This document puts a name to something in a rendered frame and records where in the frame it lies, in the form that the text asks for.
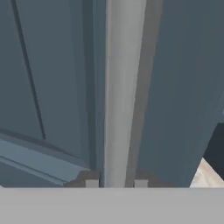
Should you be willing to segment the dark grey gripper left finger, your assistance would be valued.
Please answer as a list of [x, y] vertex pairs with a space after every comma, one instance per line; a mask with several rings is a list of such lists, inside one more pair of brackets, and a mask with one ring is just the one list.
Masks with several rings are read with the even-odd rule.
[[98, 188], [100, 173], [98, 171], [81, 171], [77, 178], [64, 184], [64, 187]]

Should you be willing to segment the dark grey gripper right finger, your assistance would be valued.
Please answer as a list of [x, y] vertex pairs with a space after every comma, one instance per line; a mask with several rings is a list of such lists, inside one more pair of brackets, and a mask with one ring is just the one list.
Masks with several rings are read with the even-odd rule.
[[166, 182], [153, 172], [144, 169], [136, 170], [135, 180], [147, 180], [148, 187], [173, 187], [172, 183]]

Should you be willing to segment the grey cabinet door handle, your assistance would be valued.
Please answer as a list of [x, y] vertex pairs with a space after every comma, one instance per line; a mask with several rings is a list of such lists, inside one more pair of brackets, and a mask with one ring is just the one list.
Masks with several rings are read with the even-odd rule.
[[107, 0], [104, 185], [124, 187], [146, 0]]

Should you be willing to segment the blue-grey cabinet door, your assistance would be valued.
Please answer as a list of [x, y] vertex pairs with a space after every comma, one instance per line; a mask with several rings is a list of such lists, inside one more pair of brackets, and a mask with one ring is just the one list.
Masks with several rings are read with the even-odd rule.
[[106, 0], [0, 0], [0, 186], [103, 179]]
[[125, 185], [188, 187], [224, 109], [224, 0], [147, 0]]

